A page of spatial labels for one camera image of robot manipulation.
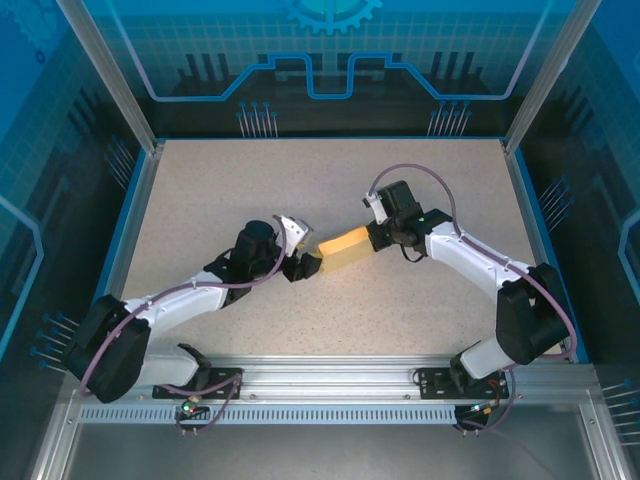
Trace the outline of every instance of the glass wall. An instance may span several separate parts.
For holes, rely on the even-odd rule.
[[[86,4],[159,136],[495,136],[574,0]]]
[[[55,2],[0,0],[0,39],[0,471],[20,479],[140,147]]]
[[[521,146],[603,387],[640,382],[639,18],[638,2],[603,0]],[[616,410],[621,433],[633,410]]]

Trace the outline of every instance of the metal floor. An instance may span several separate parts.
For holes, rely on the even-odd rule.
[[[500,431],[557,478],[594,478],[579,416],[519,407]],[[82,425],[65,480],[553,478],[514,441],[449,426],[217,426],[183,438],[158,425]]]

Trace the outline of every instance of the gear graphic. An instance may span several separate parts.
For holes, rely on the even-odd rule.
[[[22,34],[38,50],[45,50],[58,29],[53,0],[0,0],[0,14],[11,12]]]
[[[362,19],[371,20],[373,9],[382,7],[382,0],[281,0],[289,20],[297,20],[300,28],[311,27],[313,33],[359,28]]]

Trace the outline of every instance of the metal frame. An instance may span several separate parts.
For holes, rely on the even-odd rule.
[[[522,102],[513,123],[505,137],[506,151],[512,154],[520,145],[531,123],[535,119],[540,107],[553,88],[556,80],[564,70],[569,57],[578,45],[582,34],[589,26],[591,18],[596,13],[602,0],[578,0],[562,31],[551,47],[544,64],[538,72],[531,89]]]
[[[156,137],[82,0],[56,0],[136,139],[154,153]]]
[[[69,392],[75,379],[67,375],[61,392]],[[78,432],[81,405],[61,393],[53,410],[31,480],[62,480]]]
[[[103,274],[106,276],[104,286],[99,286],[96,297],[101,297],[108,293],[115,297],[119,297],[127,280],[129,266],[138,240],[138,234],[144,220],[144,214],[151,196],[151,189],[158,171],[160,158],[164,149],[164,142],[158,143],[155,153],[147,154],[143,160],[140,177],[135,185],[135,191],[129,211],[126,212],[126,220],[122,228],[122,234],[117,239],[116,252],[111,265],[105,265],[106,270]]]
[[[413,412],[415,415],[401,422],[383,421],[382,418],[375,422],[381,424],[451,423],[447,418],[448,406],[472,403],[420,400],[418,387],[411,378],[413,371],[424,366],[446,366],[449,361],[446,355],[219,356],[211,360],[215,365],[233,365],[245,370],[242,394],[234,402],[235,410],[229,414],[229,424],[373,423],[369,419],[366,422],[329,418],[320,422],[294,420],[294,415],[312,409],[379,410],[390,414]],[[632,478],[592,365],[537,361],[516,370],[516,383],[516,406],[578,405],[584,424],[585,448],[592,452],[594,471],[602,479]],[[102,405],[95,398],[80,397],[76,390],[70,390],[73,385],[77,382],[68,376],[31,480],[63,478],[78,424],[170,424],[171,409],[180,403],[152,400],[151,390],[146,388],[131,391],[116,403]],[[221,402],[209,403],[215,410]],[[286,412],[286,419],[283,416],[276,420],[272,416],[271,421],[265,422],[249,418],[251,412],[268,412],[274,408]],[[415,414],[425,412],[426,415],[430,411],[442,411],[445,416],[421,419]]]

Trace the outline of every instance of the blue border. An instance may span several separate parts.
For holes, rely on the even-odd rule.
[[[578,347],[576,350],[576,357],[578,358],[578,362],[580,363],[589,363],[589,355],[587,354],[587,350],[584,347],[582,332],[580,331],[580,326],[576,321],[576,315],[573,310],[573,305],[571,304],[569,292],[567,291],[567,286],[565,284],[564,278],[562,278],[562,272],[560,270],[560,265],[558,264],[558,258],[556,257],[556,252],[553,250],[553,245],[551,244],[551,237],[549,236],[549,231],[547,230],[547,226],[544,223],[544,217],[542,216],[542,210],[540,210],[538,197],[536,197],[536,192],[533,189],[533,182],[531,181],[531,177],[529,176],[529,170],[527,170],[527,166],[524,163],[524,156],[522,155],[522,151],[520,150],[520,147],[516,149],[515,157],[516,157],[516,162],[518,163],[518,169],[520,170],[520,174],[522,175],[524,188],[527,191],[527,197],[528,197],[529,203],[531,204],[531,210],[533,211],[533,216],[536,221],[538,231],[540,232],[540,238],[542,240],[542,248],[544,248],[544,251],[547,254],[547,259],[549,261],[549,264],[552,267],[554,267],[560,274],[560,281],[562,282],[562,288],[564,290],[565,296],[567,297],[567,303],[569,304],[569,314],[571,315],[571,319],[573,320],[573,326],[576,329],[576,336],[578,337]]]
[[[120,243],[122,242],[124,226],[126,225],[127,219],[129,218],[129,212],[131,211],[131,205],[133,204],[133,197],[135,196],[136,189],[138,188],[138,183],[140,182],[142,168],[146,163],[146,156],[146,152],[141,148],[140,153],[138,154],[138,159],[136,161],[136,166],[133,169],[133,173],[131,175],[131,181],[129,182],[129,186],[127,187],[127,194],[124,197],[124,202],[122,202],[122,208],[120,210],[120,215],[118,216],[116,228],[113,232],[113,236],[111,237],[111,244],[109,245],[107,256],[104,259],[104,265],[102,267],[102,272],[100,273],[98,285],[96,286],[96,293],[93,296],[93,302],[95,302],[98,298],[102,297],[106,293],[105,290],[107,288],[107,282],[109,281],[109,277],[111,276],[113,264],[116,260],[116,254],[118,253]]]

